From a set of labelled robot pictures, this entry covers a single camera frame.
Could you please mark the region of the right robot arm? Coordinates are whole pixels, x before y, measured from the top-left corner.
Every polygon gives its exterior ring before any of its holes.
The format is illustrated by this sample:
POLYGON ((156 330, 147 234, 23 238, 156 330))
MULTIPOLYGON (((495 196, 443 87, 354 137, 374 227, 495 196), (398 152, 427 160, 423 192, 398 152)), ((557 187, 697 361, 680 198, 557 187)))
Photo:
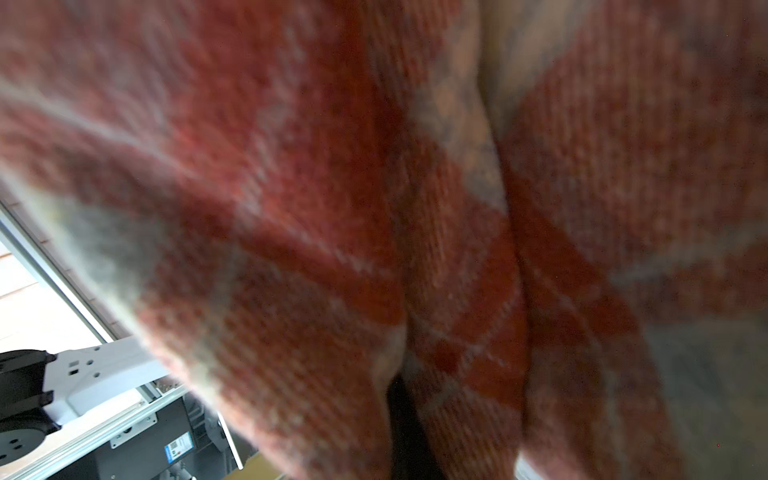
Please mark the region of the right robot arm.
MULTIPOLYGON (((1 464, 12 463, 45 438, 129 390, 168 375, 133 338, 51 354, 1 354, 1 464)), ((443 479, 404 382, 387 391, 394 479, 443 479)))

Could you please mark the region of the red plaid skirt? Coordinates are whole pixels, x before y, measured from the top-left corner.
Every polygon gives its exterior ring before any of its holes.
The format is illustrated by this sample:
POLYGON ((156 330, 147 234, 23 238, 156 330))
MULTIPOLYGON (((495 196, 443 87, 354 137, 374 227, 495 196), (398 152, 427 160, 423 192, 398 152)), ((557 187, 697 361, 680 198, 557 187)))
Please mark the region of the red plaid skirt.
POLYGON ((763 1, 5 1, 1 177, 292 479, 767 475, 763 1))

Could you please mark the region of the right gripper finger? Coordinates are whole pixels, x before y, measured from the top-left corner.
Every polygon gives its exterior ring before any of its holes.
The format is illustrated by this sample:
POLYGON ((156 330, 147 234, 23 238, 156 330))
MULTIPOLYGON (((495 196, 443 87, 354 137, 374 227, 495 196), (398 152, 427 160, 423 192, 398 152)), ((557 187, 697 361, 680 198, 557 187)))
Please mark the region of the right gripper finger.
POLYGON ((400 374, 387 390, 393 480, 445 480, 400 374))

